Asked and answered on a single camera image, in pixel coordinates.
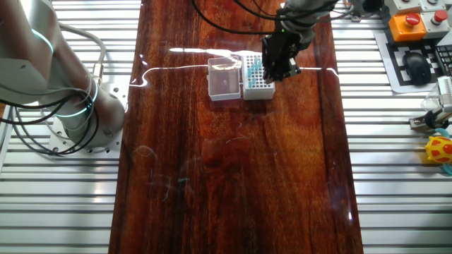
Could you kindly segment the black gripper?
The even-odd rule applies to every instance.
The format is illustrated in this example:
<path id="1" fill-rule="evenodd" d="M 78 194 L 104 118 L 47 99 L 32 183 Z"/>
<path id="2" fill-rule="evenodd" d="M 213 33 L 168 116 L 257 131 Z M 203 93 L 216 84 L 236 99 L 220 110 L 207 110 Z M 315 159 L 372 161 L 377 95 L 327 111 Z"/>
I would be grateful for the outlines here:
<path id="1" fill-rule="evenodd" d="M 299 52 L 300 36 L 292 32 L 275 32 L 261 38 L 263 79 L 266 83 L 281 81 L 280 62 L 283 62 L 282 79 L 301 73 L 293 57 Z"/>

